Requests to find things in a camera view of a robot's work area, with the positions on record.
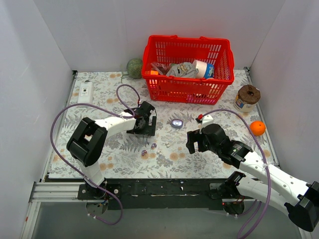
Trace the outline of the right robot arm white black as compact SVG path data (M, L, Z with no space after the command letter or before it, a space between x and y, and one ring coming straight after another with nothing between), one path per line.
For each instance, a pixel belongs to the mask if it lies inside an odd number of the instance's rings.
M299 228L313 232L319 222L319 184L299 180L276 166L266 165L262 158L242 142L230 140L222 127L209 124L202 130L189 131L189 153L211 151L223 162L234 166L220 186L221 196L237 198L240 195L257 199L278 209Z

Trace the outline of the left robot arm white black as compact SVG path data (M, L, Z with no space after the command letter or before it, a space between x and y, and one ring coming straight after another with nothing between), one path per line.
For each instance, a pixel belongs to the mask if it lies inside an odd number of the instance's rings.
M80 165L85 182L90 185L89 193L95 199L105 196L106 187L98 159L101 156L106 139L126 132L145 136L154 136L157 117L153 116L155 107L148 102L121 112L119 117L92 120L83 118L67 143L67 150Z

